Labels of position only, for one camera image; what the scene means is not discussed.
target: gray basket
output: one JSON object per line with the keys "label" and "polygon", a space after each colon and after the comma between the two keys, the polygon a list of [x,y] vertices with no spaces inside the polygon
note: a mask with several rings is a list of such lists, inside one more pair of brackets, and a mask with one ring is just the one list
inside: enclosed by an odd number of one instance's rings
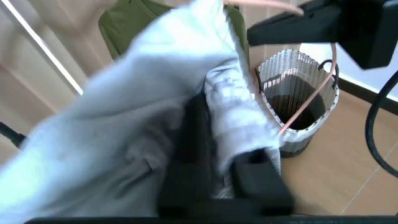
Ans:
{"label": "gray basket", "polygon": [[[298,50],[284,50],[263,62],[257,69],[266,107],[281,128],[308,97],[327,78],[319,63]],[[308,146],[316,131],[335,108],[339,89],[330,79],[305,111],[286,130],[282,157],[293,157]]]}

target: tile floor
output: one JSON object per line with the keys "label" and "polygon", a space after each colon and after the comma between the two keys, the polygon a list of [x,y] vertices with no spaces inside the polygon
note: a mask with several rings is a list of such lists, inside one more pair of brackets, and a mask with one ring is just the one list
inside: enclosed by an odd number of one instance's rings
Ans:
{"label": "tile floor", "polygon": [[[395,215],[398,179],[371,157],[364,138],[370,104],[341,92],[338,106],[299,156],[282,160],[282,176],[299,198],[298,212]],[[398,116],[380,111],[374,128],[381,155],[398,168]]]}

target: pink cable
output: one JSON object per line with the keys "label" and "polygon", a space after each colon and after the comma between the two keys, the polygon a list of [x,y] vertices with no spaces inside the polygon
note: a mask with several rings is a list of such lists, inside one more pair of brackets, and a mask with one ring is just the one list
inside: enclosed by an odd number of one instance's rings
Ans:
{"label": "pink cable", "polygon": [[[245,4],[252,6],[267,6],[282,9],[285,11],[289,11],[292,14],[302,16],[304,15],[304,11],[291,4],[287,4],[280,1],[275,0],[223,0],[226,4]],[[331,52],[332,52],[332,62],[331,69],[327,78],[323,81],[323,83],[312,93],[312,95],[304,102],[304,104],[293,114],[293,116],[285,123],[284,127],[279,131],[279,134],[284,134],[286,130],[290,127],[290,125],[300,116],[300,114],[304,111],[304,109],[311,103],[311,101],[316,97],[316,95],[321,91],[321,89],[328,83],[329,79],[332,77],[333,72],[336,69],[336,60],[337,60],[337,50],[336,44],[331,43]]]}

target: black baseboard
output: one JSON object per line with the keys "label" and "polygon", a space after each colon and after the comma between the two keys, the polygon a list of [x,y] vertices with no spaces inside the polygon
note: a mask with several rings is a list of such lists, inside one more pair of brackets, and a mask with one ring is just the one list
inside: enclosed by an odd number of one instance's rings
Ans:
{"label": "black baseboard", "polygon": [[[361,86],[355,85],[349,81],[346,81],[342,78],[338,80],[338,86],[340,90],[343,90],[351,95],[354,95],[364,101],[369,102],[370,104],[374,102],[374,99],[377,96],[377,93],[374,93],[368,89],[365,89]],[[386,98],[384,100],[383,105],[381,106],[382,109],[398,115],[398,102]]]}

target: white garment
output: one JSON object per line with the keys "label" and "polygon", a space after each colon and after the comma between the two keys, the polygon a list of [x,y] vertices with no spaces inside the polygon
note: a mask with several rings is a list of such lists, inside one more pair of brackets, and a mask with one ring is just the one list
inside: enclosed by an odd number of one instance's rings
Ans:
{"label": "white garment", "polygon": [[220,171],[262,147],[279,168],[279,138],[250,94],[222,8],[197,0],[157,19],[71,106],[41,122],[0,172],[0,223],[156,216],[184,104],[205,78]]}

